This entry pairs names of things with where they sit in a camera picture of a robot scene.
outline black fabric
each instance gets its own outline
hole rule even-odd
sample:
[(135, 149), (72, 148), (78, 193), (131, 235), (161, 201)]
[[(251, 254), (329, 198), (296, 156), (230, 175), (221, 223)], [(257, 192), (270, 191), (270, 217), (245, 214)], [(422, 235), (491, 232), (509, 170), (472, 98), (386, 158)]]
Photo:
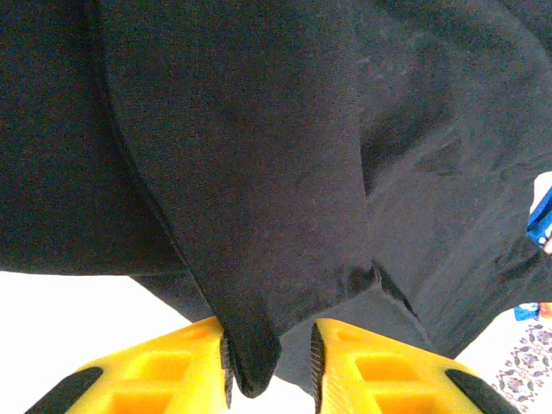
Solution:
[(2, 6), (1, 270), (212, 310), (249, 396), (325, 311), (455, 356), (552, 299), (546, 3), (85, 3)]
[(156, 274), (182, 262), (132, 185), (74, 1), (2, 2), (0, 268)]

